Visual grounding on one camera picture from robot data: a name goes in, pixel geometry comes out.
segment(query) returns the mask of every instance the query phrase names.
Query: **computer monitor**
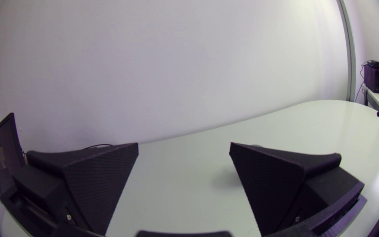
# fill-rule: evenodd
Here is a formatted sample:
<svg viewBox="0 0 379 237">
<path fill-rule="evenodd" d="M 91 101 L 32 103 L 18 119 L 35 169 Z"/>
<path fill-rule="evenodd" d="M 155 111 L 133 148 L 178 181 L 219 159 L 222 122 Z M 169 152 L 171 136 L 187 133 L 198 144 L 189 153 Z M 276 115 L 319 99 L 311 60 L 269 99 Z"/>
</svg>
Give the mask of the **computer monitor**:
<svg viewBox="0 0 379 237">
<path fill-rule="evenodd" d="M 24 165 L 14 113 L 10 113 L 0 123 L 0 197 L 14 186 L 12 174 Z"/>
</svg>

